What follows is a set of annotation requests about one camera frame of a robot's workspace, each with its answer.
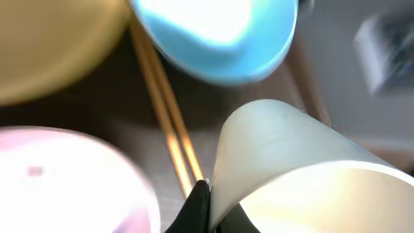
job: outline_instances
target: chopstick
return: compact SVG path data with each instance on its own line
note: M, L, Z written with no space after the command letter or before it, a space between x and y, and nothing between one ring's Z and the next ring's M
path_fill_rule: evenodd
M144 79L151 96L153 108L158 122L166 135L167 145L175 170L179 176L182 191L187 197L192 190L192 184L181 153L179 141L172 126L171 119L169 118L168 110L171 113L184 150L186 151L190 167L197 181L204 179L201 166L195 155L190 136L182 119L172 88L151 40L148 38L143 26L136 19L132 20L130 31L133 37L135 52L138 55L138 60L144 73Z

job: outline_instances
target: pink bowl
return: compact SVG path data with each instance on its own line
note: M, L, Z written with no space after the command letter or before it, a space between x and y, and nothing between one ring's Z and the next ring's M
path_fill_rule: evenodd
M112 146L73 131L0 130L0 232L160 232L154 190Z

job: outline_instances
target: wooden chopstick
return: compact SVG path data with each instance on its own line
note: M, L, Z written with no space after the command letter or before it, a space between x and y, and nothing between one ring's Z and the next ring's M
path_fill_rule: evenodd
M164 103L164 99L160 89L158 88L154 70L151 68L148 47L144 41L146 38L145 30L136 19L133 19L130 22L130 32L133 38L135 52L138 55L138 60L142 68L142 72L144 73L144 79L151 96L155 114L157 115L160 127L166 135L167 145L169 152L171 153L175 171L179 177L182 191L184 192L184 195L188 197L193 185L191 184L190 176L187 172L186 163L181 153L179 141L174 132L171 120L169 119L166 104Z
M167 75L165 73L164 68L158 58L157 52L151 42L151 40L146 36L142 36L142 40L145 41L145 46L148 48L148 59L150 63L153 65L155 70L155 78L157 79L157 83L161 87L161 90L164 94L164 99L167 102L167 106L169 112L171 113L171 117L173 119L174 125L177 128L177 132L181 139L182 145L187 155L188 162L190 164L191 170L193 171L194 178L196 181L204 180L204 174L202 172L199 160L195 155L193 144L190 139L190 135L187 131L186 125L184 120L182 119L182 115L180 112L179 105L175 98L174 92L169 84Z

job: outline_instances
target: white cylinder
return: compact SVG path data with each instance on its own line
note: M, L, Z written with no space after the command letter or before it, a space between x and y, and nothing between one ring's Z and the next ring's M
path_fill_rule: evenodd
M258 100L221 131L210 229L240 203L260 232L412 232L413 184L296 108Z

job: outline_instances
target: blue bowl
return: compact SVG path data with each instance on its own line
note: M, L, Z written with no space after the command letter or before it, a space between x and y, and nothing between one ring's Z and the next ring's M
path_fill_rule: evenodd
M190 8L150 6L163 1L166 5L172 2L132 2L137 18L159 51L190 75L226 86L258 82L279 66L292 42L298 13L297 0L246 0L250 6L242 7L244 15L237 12L240 8L236 4L232 10L227 5L227 8L212 7L211 12L206 9L207 13L194 12L191 7L205 0L178 1L188 1L192 4ZM154 9L163 6L167 10ZM210 14L210 19L202 14ZM216 15L227 19L217 19ZM200 21L198 25L192 23L196 20Z

